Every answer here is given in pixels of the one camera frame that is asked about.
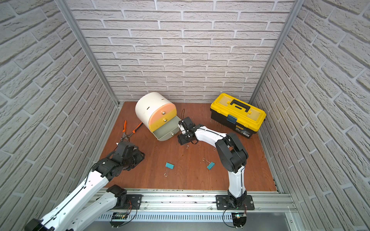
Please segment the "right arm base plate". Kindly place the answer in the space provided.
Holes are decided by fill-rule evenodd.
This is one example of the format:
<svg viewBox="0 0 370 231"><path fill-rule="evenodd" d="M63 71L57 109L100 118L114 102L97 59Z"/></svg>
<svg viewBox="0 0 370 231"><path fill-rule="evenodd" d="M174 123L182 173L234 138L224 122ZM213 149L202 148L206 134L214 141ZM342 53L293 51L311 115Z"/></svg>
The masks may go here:
<svg viewBox="0 0 370 231"><path fill-rule="evenodd" d="M217 210L235 209L235 210L255 210L254 201L251 195L243 195L239 198L234 198L229 195L216 195Z"/></svg>

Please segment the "white round drawer cabinet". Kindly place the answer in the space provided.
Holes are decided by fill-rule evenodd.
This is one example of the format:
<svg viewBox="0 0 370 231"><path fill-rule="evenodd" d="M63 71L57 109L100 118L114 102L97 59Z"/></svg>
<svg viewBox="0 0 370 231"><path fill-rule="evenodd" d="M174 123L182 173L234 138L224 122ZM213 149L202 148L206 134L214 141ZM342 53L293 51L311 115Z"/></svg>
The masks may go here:
<svg viewBox="0 0 370 231"><path fill-rule="evenodd" d="M135 113L140 121L148 128L151 115L160 106L171 103L164 96L157 92L151 92L143 96L135 106Z"/></svg>

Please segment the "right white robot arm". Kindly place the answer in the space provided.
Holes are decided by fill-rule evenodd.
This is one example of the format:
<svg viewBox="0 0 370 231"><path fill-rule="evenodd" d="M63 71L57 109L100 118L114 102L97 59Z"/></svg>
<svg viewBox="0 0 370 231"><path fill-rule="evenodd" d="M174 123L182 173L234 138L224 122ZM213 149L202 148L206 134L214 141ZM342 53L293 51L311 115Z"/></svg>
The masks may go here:
<svg viewBox="0 0 370 231"><path fill-rule="evenodd" d="M228 171L228 203L238 208L247 196L244 183L244 171L248 153L235 133L220 133L202 125L178 125L181 134L178 141L181 145L193 141L205 142L216 148L223 167Z"/></svg>

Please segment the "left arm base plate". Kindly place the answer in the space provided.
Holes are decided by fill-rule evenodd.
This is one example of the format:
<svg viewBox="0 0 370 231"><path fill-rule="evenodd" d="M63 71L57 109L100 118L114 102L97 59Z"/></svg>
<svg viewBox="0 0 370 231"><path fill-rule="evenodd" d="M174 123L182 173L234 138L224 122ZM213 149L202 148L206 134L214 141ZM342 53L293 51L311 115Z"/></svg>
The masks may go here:
<svg viewBox="0 0 370 231"><path fill-rule="evenodd" d="M117 198L116 206L113 209L129 209L130 206L139 209L142 197L142 194L121 195Z"/></svg>

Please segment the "yellow drawer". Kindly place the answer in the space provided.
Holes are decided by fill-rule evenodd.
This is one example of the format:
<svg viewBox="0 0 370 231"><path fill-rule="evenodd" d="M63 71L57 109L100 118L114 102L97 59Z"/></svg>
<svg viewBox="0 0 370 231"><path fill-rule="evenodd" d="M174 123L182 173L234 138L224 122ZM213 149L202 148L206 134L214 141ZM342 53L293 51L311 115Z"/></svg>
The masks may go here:
<svg viewBox="0 0 370 231"><path fill-rule="evenodd" d="M163 114L161 111L158 111L150 117L148 128L151 132L154 132L176 116L176 111L165 112L165 114Z"/></svg>

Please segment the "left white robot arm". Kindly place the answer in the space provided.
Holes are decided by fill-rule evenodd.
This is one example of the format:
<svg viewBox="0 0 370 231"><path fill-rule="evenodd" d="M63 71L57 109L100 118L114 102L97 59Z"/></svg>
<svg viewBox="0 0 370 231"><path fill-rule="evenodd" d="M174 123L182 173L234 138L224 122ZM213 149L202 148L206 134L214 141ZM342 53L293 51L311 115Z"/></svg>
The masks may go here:
<svg viewBox="0 0 370 231"><path fill-rule="evenodd" d="M127 190L113 185L89 206L92 197L122 171L134 169L145 158L137 146L121 141L105 158L95 163L86 178L76 189L53 210L41 219L33 218L26 226L26 231L83 231L99 216L113 209L132 209L140 207L136 195L129 198Z"/></svg>

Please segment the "grey bottom drawer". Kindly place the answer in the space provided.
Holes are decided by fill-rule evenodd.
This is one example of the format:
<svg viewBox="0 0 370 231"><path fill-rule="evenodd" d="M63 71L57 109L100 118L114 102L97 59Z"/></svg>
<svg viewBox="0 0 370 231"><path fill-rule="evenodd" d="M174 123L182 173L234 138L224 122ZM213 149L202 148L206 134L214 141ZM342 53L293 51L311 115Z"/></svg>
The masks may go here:
<svg viewBox="0 0 370 231"><path fill-rule="evenodd" d="M166 141L173 136L175 136L179 131L179 121L181 119L178 116L175 116L173 119L166 122L163 126L155 130L153 135L157 138L158 141Z"/></svg>

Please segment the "orange top drawer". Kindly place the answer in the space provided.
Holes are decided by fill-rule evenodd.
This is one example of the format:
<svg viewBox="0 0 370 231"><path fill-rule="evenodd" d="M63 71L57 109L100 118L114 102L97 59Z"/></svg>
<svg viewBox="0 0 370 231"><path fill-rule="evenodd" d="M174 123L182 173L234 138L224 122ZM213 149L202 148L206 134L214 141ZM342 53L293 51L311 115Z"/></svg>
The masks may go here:
<svg viewBox="0 0 370 231"><path fill-rule="evenodd" d="M177 116L176 106L172 103L168 103L155 110L149 119L149 124L152 124L158 120L171 120L175 116Z"/></svg>

